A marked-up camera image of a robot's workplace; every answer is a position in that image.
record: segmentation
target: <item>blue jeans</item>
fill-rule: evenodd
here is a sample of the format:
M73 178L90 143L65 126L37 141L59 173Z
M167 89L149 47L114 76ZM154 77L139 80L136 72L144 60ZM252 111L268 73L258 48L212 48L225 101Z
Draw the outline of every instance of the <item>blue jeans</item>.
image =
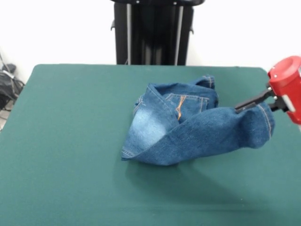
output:
M122 160L172 165L259 148L271 138L274 126L266 103L241 113L218 107L212 76L189 84L149 84L135 104Z

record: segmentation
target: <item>jeans pocket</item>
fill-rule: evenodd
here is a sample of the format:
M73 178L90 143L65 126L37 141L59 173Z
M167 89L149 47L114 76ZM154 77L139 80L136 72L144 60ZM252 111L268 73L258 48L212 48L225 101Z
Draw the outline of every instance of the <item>jeans pocket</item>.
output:
M181 123L191 116L205 111L209 99L207 97L171 93L167 96L166 101L175 110L178 121Z

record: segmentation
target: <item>metal pole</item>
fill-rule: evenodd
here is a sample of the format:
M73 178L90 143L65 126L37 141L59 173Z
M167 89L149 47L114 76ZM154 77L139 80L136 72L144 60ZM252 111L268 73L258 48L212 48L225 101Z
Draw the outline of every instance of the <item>metal pole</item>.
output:
M180 49L182 20L183 20L183 9L184 9L183 6L179 7L179 20L178 20L178 30L177 30L177 41L176 41L176 47L175 47L174 65L178 65L178 59L179 59L179 49Z
M127 64L131 65L132 53L132 5L127 4Z

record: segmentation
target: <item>black bag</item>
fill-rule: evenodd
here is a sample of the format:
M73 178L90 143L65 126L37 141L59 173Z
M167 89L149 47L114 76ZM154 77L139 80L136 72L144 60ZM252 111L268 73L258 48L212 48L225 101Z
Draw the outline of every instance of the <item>black bag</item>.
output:
M24 83L13 75L15 70L16 66L12 64L4 65L0 70L0 110L10 100L15 103L24 87Z

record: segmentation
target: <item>green tablecloth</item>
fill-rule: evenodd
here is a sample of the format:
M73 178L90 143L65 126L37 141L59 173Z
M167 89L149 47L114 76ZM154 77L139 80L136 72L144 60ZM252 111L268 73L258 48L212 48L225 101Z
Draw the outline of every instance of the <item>green tablecloth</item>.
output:
M0 134L0 226L299 225L301 137L282 112L259 150L172 167L120 161L147 83L207 73L221 106L268 81L259 68L38 65Z

